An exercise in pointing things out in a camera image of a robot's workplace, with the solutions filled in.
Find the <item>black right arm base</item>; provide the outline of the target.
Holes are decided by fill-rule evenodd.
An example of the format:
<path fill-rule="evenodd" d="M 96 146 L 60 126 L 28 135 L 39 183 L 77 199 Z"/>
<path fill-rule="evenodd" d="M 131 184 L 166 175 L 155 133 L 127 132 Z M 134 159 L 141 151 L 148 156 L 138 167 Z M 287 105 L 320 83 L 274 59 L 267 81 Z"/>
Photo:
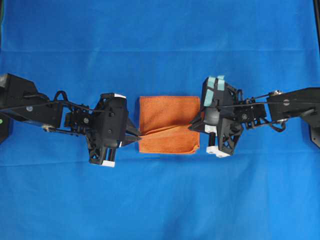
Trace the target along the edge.
<path fill-rule="evenodd" d="M 315 144 L 318 148 L 320 147 L 320 122 L 313 121 L 308 123 L 309 127 L 309 136 L 310 140 L 313 144 Z"/>

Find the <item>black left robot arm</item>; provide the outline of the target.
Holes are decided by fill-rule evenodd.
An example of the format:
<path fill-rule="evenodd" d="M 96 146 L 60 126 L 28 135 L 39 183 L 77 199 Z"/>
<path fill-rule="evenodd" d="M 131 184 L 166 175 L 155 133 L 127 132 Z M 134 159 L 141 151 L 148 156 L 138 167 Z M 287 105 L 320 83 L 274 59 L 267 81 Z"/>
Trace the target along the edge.
<path fill-rule="evenodd" d="M 91 109 L 69 101 L 63 90 L 50 99 L 32 81 L 5 73 L 0 77 L 1 142 L 9 137 L 12 120 L 49 133 L 85 136 L 89 163 L 104 167 L 115 166 L 117 149 L 141 140 L 121 94 L 103 93 Z"/>

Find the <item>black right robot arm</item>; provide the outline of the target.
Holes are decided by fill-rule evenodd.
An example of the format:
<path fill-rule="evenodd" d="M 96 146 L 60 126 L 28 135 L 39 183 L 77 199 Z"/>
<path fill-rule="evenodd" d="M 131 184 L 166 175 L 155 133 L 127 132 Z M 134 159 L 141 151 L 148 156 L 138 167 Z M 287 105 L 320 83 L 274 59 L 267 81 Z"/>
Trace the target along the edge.
<path fill-rule="evenodd" d="M 268 126 L 281 133 L 288 119 L 299 117 L 308 124 L 311 141 L 320 145 L 318 87 L 287 93 L 274 91 L 265 98 L 265 102 L 258 102 L 255 97 L 244 99 L 240 89 L 205 87 L 200 111 L 191 121 L 189 130 L 207 134 L 207 153 L 224 158 L 234 154 L 244 129 Z"/>

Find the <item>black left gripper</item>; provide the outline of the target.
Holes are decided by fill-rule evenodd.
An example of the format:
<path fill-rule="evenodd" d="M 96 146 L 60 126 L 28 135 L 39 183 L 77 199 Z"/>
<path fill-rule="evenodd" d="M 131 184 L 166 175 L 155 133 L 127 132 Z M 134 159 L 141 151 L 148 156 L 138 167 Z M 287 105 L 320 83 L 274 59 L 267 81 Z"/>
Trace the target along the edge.
<path fill-rule="evenodd" d="M 92 111 L 83 106 L 67 113 L 64 126 L 73 133 L 84 135 L 87 142 L 89 163 L 105 167 L 115 166 L 116 149 L 140 141 L 139 130 L 128 117 L 124 107 L 99 109 L 99 101 Z"/>

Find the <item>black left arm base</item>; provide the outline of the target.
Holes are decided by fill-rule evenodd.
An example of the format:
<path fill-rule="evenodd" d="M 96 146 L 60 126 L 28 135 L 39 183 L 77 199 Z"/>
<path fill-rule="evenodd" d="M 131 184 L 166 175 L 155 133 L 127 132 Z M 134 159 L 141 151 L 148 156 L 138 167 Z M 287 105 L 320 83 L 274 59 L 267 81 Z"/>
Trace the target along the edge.
<path fill-rule="evenodd" d="M 12 120 L 9 117 L 0 117 L 0 144 L 2 144 L 12 132 Z"/>

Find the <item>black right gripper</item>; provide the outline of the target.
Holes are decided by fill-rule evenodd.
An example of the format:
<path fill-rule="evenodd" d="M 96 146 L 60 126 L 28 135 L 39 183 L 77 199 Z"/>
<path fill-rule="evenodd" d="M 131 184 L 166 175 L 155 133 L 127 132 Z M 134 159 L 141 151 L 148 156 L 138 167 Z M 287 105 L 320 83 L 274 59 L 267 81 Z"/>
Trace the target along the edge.
<path fill-rule="evenodd" d="M 218 158 L 232 156 L 244 128 L 261 125 L 267 116 L 264 105 L 253 102 L 225 110 L 207 106 L 196 114 L 188 127 L 190 131 L 208 134 L 206 152 Z"/>

